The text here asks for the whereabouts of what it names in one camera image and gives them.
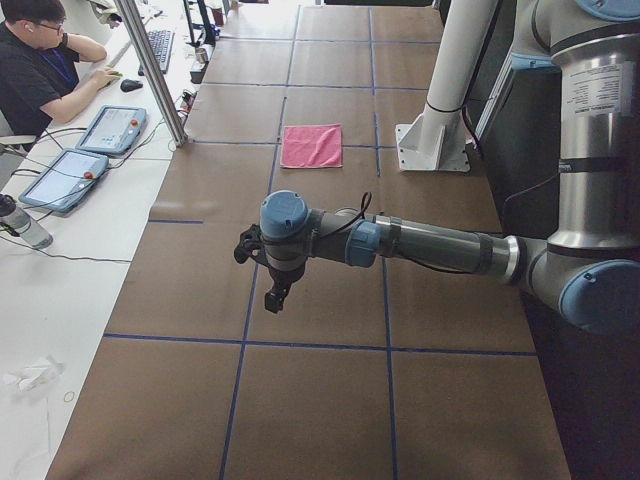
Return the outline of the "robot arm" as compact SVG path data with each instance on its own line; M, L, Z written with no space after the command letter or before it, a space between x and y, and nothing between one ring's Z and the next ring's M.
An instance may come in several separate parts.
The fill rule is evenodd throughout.
M639 5L521 1L510 54L514 68L562 74L557 230L545 240L496 238L364 209L329 213L277 191L234 251L237 262L268 269L269 311L283 308L311 257L359 267L399 257L515 284L592 333L638 324L639 235L629 213L639 162Z

